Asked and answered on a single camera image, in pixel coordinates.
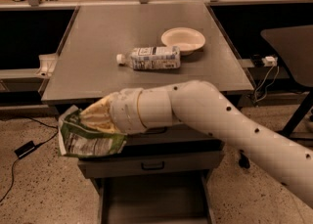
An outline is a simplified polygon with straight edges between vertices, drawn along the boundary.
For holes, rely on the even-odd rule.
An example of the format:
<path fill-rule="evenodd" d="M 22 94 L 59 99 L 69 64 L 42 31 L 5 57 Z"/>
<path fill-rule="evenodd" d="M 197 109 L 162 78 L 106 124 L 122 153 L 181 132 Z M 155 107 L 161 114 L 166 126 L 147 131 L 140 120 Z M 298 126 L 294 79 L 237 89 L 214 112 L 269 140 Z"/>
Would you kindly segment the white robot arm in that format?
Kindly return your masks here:
<path fill-rule="evenodd" d="M 80 113 L 102 131 L 139 134 L 185 124 L 242 151 L 289 191 L 313 207 L 313 152 L 243 115 L 209 82 L 114 92 Z"/>

